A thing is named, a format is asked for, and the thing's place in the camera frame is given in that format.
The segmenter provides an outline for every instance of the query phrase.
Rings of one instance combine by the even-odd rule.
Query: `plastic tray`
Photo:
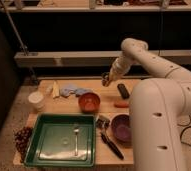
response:
[[[78,155],[74,128],[78,125]],[[30,167],[91,167],[95,161],[93,115],[41,114],[35,124],[24,164]]]

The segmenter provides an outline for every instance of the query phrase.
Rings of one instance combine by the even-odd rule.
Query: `purple bowl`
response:
[[[111,129],[116,139],[122,142],[131,142],[130,117],[120,114],[113,118]]]

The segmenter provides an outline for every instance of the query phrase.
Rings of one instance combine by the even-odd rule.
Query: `white cup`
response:
[[[37,111],[41,111],[42,108],[44,107],[44,95],[39,91],[31,93],[28,96],[28,101]]]

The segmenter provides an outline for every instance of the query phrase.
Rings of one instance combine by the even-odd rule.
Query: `red bowl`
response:
[[[100,98],[97,94],[88,92],[79,97],[78,104],[82,112],[95,113],[99,109]]]
[[[130,117],[126,114],[117,115],[112,119],[111,129],[116,139],[131,142]]]

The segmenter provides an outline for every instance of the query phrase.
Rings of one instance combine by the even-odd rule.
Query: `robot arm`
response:
[[[135,62],[154,77],[137,84],[130,96],[135,171],[186,171],[176,118],[191,112],[191,72],[148,52],[146,42],[129,38],[121,48],[104,86]]]

